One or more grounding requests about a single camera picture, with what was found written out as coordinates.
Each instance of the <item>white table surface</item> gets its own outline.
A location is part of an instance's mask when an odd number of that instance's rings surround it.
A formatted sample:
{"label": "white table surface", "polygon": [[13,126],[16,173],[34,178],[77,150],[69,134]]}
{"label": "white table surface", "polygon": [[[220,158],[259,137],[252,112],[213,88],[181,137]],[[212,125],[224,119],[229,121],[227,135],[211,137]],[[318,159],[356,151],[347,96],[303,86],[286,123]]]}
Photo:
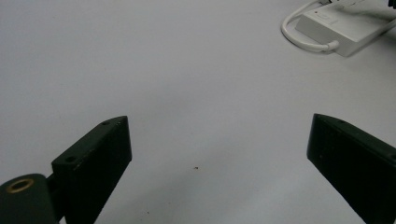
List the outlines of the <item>white table surface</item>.
{"label": "white table surface", "polygon": [[134,159],[98,224],[362,224],[306,146],[314,113],[396,146],[396,32],[303,51],[279,25],[304,3],[0,1],[0,182],[126,115]]}

